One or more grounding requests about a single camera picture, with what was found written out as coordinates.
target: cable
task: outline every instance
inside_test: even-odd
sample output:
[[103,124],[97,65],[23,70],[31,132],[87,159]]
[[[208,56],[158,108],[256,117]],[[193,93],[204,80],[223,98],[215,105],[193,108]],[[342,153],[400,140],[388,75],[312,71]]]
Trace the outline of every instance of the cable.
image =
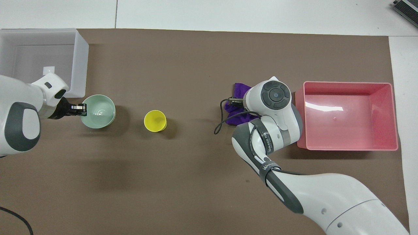
[[9,210],[9,209],[6,209],[6,208],[4,208],[4,207],[0,207],[0,210],[5,211],[5,212],[7,212],[7,213],[9,213],[9,214],[11,214],[11,215],[13,215],[13,216],[17,217],[18,219],[22,220],[22,221],[23,221],[23,223],[25,223],[25,225],[28,227],[30,235],[33,235],[32,227],[31,227],[31,225],[29,224],[29,222],[28,222],[27,220],[25,220],[25,218],[23,218],[22,216],[20,216],[18,213],[13,212],[13,211],[11,211],[11,210]]
[[272,168],[272,171],[278,171],[278,172],[282,172],[282,173],[286,173],[286,174],[290,174],[290,175],[297,175],[297,176],[305,176],[306,174],[303,174],[303,173],[298,173],[298,172],[293,172],[293,171],[284,171],[284,170],[282,170],[282,169],[275,169],[275,168]]
[[240,112],[240,113],[237,113],[237,114],[234,114],[234,115],[232,115],[231,117],[228,117],[227,119],[225,119],[224,120],[224,109],[222,108],[222,103],[223,102],[225,102],[225,101],[227,101],[227,100],[229,100],[229,99],[231,99],[232,97],[229,97],[228,99],[223,99],[222,101],[221,101],[221,103],[219,104],[220,105],[220,107],[221,107],[221,122],[215,127],[215,130],[213,131],[213,133],[215,134],[215,135],[217,135],[220,131],[221,131],[221,128],[222,128],[222,124],[224,123],[224,122],[226,122],[226,121],[228,121],[229,119],[231,119],[231,118],[234,118],[234,117],[236,117],[236,116],[239,116],[239,115],[243,115],[243,114],[247,114],[247,113],[252,113],[252,114],[255,114],[255,115],[257,115],[259,118],[261,117],[261,115],[260,114],[258,114],[257,112],[254,112],[254,111],[244,111],[244,112]]

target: purple cloth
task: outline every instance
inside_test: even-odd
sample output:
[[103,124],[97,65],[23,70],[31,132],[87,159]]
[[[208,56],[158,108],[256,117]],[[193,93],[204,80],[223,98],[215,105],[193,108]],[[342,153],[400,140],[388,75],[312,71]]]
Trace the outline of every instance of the purple cloth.
[[[235,83],[234,84],[234,98],[244,98],[245,93],[250,89],[251,87],[242,84],[242,83]],[[240,112],[244,112],[244,108],[234,105],[229,105],[228,102],[224,106],[225,111],[229,113],[228,117],[231,117],[232,115],[235,115]],[[256,119],[257,116],[254,116],[252,114],[246,113],[242,115],[238,115],[236,117],[233,117],[226,121],[225,123],[228,125],[237,126],[239,124],[247,123],[253,119]]]

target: mint green bowl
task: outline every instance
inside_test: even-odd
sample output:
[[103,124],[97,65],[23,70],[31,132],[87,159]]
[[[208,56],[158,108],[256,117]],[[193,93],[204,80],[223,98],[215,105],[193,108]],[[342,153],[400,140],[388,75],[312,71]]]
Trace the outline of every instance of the mint green bowl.
[[92,95],[83,101],[87,104],[87,116],[80,116],[87,127],[98,129],[110,125],[115,119],[116,108],[105,95]]

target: pink plastic container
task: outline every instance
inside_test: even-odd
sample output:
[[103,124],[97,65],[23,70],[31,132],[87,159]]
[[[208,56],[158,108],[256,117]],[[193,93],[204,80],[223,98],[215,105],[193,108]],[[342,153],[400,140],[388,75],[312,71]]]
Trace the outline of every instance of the pink plastic container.
[[295,100],[303,120],[300,148],[398,149],[390,83],[304,82]]

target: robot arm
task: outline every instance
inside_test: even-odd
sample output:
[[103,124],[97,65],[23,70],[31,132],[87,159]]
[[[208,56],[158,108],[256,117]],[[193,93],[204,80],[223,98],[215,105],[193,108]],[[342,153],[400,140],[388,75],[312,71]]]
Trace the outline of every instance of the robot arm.
[[40,119],[85,115],[63,98],[65,82],[49,73],[32,84],[0,75],[0,157],[32,149],[41,135]]
[[408,232],[361,182],[342,174],[298,175],[281,170],[268,154],[296,142],[302,122],[288,87],[275,77],[244,96],[249,111],[263,115],[237,126],[232,144],[262,182],[294,213],[315,221],[328,235]]

